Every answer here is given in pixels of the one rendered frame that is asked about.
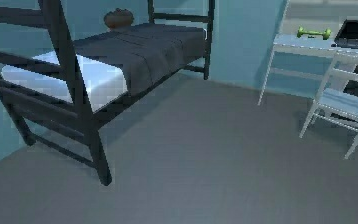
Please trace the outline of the dark grey blanket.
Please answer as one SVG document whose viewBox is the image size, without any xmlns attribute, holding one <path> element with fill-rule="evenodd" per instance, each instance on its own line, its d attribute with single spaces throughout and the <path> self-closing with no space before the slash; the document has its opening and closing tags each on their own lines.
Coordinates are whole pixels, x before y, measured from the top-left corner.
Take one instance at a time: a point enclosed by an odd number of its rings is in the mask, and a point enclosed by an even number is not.
<svg viewBox="0 0 358 224">
<path fill-rule="evenodd" d="M 128 92 L 137 95 L 205 53 L 203 28 L 139 24 L 75 40 L 81 56 L 123 71 Z"/>
</svg>

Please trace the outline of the brown round ball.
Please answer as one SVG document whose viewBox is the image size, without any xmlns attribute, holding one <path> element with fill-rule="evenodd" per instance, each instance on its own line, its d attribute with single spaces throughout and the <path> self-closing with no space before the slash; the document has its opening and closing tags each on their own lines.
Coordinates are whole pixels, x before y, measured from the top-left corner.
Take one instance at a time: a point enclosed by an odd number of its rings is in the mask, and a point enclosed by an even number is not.
<svg viewBox="0 0 358 224">
<path fill-rule="evenodd" d="M 133 13 L 127 9 L 117 8 L 115 11 L 108 12 L 103 20 L 109 29 L 116 29 L 130 26 L 134 22 L 134 16 Z"/>
</svg>

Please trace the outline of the dark framed bed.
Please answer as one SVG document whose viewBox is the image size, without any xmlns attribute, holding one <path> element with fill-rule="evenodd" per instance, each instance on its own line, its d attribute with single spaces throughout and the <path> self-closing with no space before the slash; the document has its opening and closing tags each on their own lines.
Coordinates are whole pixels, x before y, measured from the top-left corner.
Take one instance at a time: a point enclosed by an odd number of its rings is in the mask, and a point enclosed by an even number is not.
<svg viewBox="0 0 358 224">
<path fill-rule="evenodd" d="M 27 145 L 41 142 L 95 169 L 109 185 L 100 129 L 175 73 L 131 95 L 120 68 L 76 53 L 61 0 L 37 1 L 35 9 L 0 6 L 0 23 L 45 29 L 53 45 L 39 59 L 0 51 L 0 101 Z M 154 0 L 147 0 L 147 10 L 145 23 L 203 28 L 205 53 L 199 59 L 210 60 L 215 0 L 208 0 L 204 15 L 161 13 Z M 195 62 L 180 70 L 207 76 L 209 64 Z"/>
</svg>

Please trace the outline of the white desk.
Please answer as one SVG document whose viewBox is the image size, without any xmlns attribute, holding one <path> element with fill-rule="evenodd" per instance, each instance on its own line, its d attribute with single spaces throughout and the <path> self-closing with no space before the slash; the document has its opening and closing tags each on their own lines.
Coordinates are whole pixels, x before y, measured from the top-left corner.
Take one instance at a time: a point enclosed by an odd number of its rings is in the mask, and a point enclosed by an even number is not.
<svg viewBox="0 0 358 224">
<path fill-rule="evenodd" d="M 285 70 L 275 68 L 272 66 L 273 58 L 276 52 L 289 53 L 300 56 L 313 56 L 319 58 L 331 59 L 336 52 L 346 53 L 350 55 L 358 56 L 358 49 L 341 48 L 334 45 L 332 39 L 322 40 L 315 38 L 301 37 L 297 38 L 295 35 L 278 34 L 275 36 L 273 45 L 271 47 L 271 53 L 267 70 L 264 76 L 264 81 L 261 87 L 257 105 L 260 105 L 264 92 L 267 87 L 267 81 L 270 73 L 281 74 L 292 77 L 306 78 L 310 80 L 320 81 L 322 77 L 313 73 L 305 73 L 300 71 Z"/>
</svg>

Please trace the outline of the green dumbbell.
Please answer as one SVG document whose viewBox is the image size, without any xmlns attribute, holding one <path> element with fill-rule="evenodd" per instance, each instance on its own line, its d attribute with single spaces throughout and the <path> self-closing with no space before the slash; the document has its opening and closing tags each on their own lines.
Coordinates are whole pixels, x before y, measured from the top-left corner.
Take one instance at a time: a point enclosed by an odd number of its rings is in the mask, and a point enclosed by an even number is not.
<svg viewBox="0 0 358 224">
<path fill-rule="evenodd" d="M 303 35 L 309 36 L 321 36 L 323 40 L 328 40 L 332 31 L 330 29 L 326 29 L 323 32 L 305 30 L 303 27 L 299 27 L 296 36 L 301 38 Z"/>
</svg>

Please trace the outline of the white chair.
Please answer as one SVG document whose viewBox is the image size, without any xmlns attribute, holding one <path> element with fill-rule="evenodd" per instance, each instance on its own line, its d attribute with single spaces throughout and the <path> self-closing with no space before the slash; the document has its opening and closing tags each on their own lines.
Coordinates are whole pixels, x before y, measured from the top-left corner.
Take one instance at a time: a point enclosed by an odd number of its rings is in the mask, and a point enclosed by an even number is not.
<svg viewBox="0 0 358 224">
<path fill-rule="evenodd" d="M 357 66 L 358 56 L 343 53 L 336 53 L 334 55 L 329 69 L 324 74 L 319 89 L 312 101 L 311 108 L 306 116 L 303 127 L 301 128 L 299 137 L 303 137 L 309 124 L 314 122 L 317 118 L 347 128 L 348 130 L 352 130 L 356 132 L 357 135 L 354 137 L 351 147 L 344 156 L 345 159 L 348 159 L 351 154 L 355 152 L 356 147 L 358 146 L 358 124 L 346 124 L 339 119 L 319 114 L 320 110 L 325 109 L 342 117 L 358 121 L 358 96 L 344 93 L 342 90 L 336 90 L 332 87 L 327 87 L 327 82 L 331 77 L 337 77 L 345 81 L 351 80 L 358 82 L 358 73 L 336 68 L 336 64 L 339 62 L 343 64 L 354 64 Z"/>
</svg>

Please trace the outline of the black laptop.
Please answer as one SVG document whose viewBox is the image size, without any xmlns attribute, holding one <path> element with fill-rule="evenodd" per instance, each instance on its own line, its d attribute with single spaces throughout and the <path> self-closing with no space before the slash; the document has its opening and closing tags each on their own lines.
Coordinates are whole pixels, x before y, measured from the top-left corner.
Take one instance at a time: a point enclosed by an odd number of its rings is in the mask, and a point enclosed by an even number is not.
<svg viewBox="0 0 358 224">
<path fill-rule="evenodd" d="M 335 36 L 332 46 L 358 49 L 358 20 L 346 19 Z"/>
</svg>

